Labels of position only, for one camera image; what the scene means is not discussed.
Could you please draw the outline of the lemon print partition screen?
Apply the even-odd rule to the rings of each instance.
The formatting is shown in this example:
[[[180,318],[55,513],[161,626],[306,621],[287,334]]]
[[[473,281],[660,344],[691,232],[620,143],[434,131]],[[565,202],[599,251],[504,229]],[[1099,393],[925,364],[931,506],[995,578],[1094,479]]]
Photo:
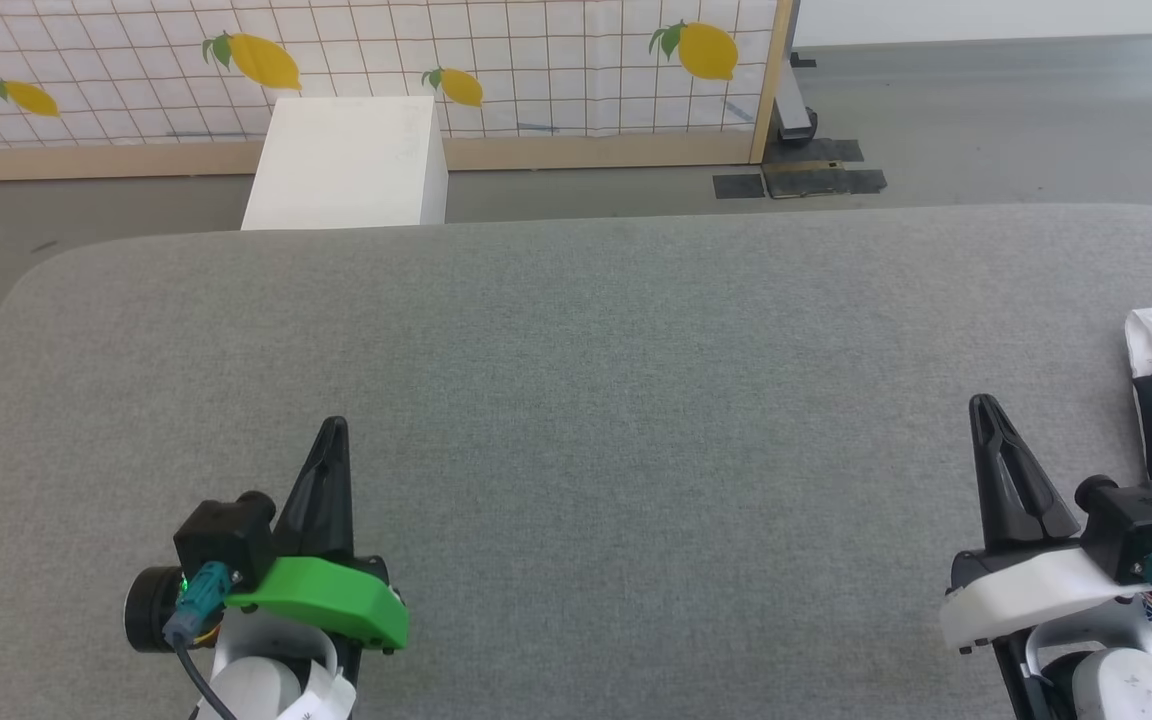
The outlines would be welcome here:
[[[280,100],[429,96],[456,169],[759,161],[799,0],[0,0],[0,181],[255,169]]]

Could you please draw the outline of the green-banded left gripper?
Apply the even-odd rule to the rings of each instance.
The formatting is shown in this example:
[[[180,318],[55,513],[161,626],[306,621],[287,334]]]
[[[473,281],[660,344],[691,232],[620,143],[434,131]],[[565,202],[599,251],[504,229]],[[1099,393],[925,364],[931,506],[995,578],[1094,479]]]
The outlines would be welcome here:
[[[282,558],[252,588],[227,596],[227,662],[247,657],[310,664],[358,687],[362,657],[410,641],[410,611],[380,558],[355,564],[353,477],[347,420],[323,420],[276,520]]]

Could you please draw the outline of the large black floor plate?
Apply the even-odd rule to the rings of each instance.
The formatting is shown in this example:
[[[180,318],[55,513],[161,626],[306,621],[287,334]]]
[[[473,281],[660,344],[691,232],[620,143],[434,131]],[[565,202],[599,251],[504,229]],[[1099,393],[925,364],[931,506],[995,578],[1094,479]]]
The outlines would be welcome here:
[[[772,199],[879,194],[888,187],[881,169],[863,168],[854,138],[774,141],[765,146],[761,176]]]

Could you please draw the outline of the white box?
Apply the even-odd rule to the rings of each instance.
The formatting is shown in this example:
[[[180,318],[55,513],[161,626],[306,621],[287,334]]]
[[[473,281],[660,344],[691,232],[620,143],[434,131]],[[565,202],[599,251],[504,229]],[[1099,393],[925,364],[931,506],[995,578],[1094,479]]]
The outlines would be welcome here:
[[[241,228],[442,225],[448,179],[433,97],[283,97]]]

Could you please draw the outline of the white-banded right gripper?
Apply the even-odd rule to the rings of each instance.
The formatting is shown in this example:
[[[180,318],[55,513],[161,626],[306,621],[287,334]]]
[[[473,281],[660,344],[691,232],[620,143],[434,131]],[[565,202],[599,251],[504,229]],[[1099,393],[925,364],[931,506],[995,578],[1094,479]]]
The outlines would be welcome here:
[[[986,551],[1048,546],[1078,535],[1082,526],[1001,402],[973,395],[969,419]],[[952,560],[941,634],[950,650],[1037,628],[1053,643],[1100,642],[1151,652],[1144,591],[1140,583],[1112,579],[1075,544],[1028,559],[961,551]]]

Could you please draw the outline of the grey metal post foot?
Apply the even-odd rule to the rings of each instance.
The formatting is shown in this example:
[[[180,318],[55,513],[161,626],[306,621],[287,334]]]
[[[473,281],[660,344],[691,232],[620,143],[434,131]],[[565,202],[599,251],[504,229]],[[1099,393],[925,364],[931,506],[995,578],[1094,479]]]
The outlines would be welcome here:
[[[817,61],[801,60],[795,51],[786,50],[783,53],[774,103],[776,103],[776,132],[785,143],[805,143],[814,141],[817,135],[818,115],[806,105],[795,76],[796,69],[814,67]]]

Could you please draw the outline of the white paper label tag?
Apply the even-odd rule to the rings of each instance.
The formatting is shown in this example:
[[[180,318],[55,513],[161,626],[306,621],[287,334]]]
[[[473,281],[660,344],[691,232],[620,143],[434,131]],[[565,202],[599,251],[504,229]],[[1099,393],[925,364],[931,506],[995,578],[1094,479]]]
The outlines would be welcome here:
[[[356,700],[357,689],[342,670],[311,664],[305,689],[275,720],[349,720]]]

